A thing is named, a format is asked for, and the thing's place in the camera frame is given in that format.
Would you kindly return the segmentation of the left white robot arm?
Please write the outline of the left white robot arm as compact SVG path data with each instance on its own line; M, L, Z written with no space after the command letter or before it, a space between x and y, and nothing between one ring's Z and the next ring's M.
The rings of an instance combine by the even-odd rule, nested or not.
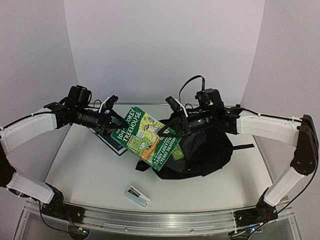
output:
M116 129L128 127L128 123L114 110L118 97L108 97L99 110L90 109L92 92L84 86L74 85L69 93L59 102L45 105L31 113L0 128L0 186L25 197L40 202L41 209L48 209L55 218L70 216L64 203L64 196L54 186L32 180L24 176L10 164L7 156L17 147L48 132L67 125L80 125L90 128L100 136L105 136Z

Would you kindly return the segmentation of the dark blue hardcover book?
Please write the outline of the dark blue hardcover book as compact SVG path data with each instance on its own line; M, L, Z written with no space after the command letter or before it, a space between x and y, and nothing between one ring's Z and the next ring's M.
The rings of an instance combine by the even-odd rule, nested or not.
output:
M116 153L118 156L123 155L127 149L118 143L116 140L114 140L111 135L104 135L101 136L99 134L96 134L96 136L102 140L114 153Z

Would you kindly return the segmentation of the black student backpack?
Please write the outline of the black student backpack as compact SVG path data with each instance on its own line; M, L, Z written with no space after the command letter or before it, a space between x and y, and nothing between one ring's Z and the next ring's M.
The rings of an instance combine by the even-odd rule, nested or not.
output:
M183 158L175 160L171 155L161 170L156 170L144 160L140 160L135 169L141 172L152 169L163 180L205 177L229 163L234 151L254 147L252 143L234 146L225 132L214 127L183 137L179 146Z

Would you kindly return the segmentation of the white stapler box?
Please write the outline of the white stapler box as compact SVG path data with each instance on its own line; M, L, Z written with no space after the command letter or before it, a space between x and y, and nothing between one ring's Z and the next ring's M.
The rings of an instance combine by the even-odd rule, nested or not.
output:
M129 186L125 190L124 196L129 200L131 200L132 202L144 208L147 207L147 205L151 201L149 197L147 197L145 194L143 194L139 189L137 189L133 185Z

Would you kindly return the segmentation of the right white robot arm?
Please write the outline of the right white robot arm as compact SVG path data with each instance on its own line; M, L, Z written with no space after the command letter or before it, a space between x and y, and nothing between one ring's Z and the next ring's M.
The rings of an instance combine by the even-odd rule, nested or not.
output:
M313 119L282 117L234 106L225 107L220 96L196 96L197 111L188 113L173 97L166 98L173 114L158 132L161 137L182 138L192 133L214 128L233 135L252 135L286 143L295 147L289 167L259 198L256 206L234 213L238 225L267 223L277 219L277 204L304 177L315 175L319 165L319 142Z

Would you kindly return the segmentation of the aluminium mounting rail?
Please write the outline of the aluminium mounting rail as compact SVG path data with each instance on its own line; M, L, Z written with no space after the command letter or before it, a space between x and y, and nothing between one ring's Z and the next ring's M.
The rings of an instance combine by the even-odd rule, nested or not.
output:
M259 219L254 222L252 209L229 209L202 212L142 212L115 210L66 203L71 219L55 218L47 208L27 200L22 209L14 238L21 239L31 223L32 216L42 214L64 227L83 227L124 233L137 236L181 237L190 235L213 235L233 231L235 235L243 230L257 232L268 223Z

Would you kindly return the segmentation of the green paperback book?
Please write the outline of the green paperback book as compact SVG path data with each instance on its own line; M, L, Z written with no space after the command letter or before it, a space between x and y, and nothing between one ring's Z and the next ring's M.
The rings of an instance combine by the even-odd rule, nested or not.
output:
M160 171L181 138L159 136L159 131L165 125L137 106L130 108L124 120L128 127L114 130L111 138Z
M174 161L182 160L185 158L182 148L180 147L179 144L174 148L172 152L172 157Z

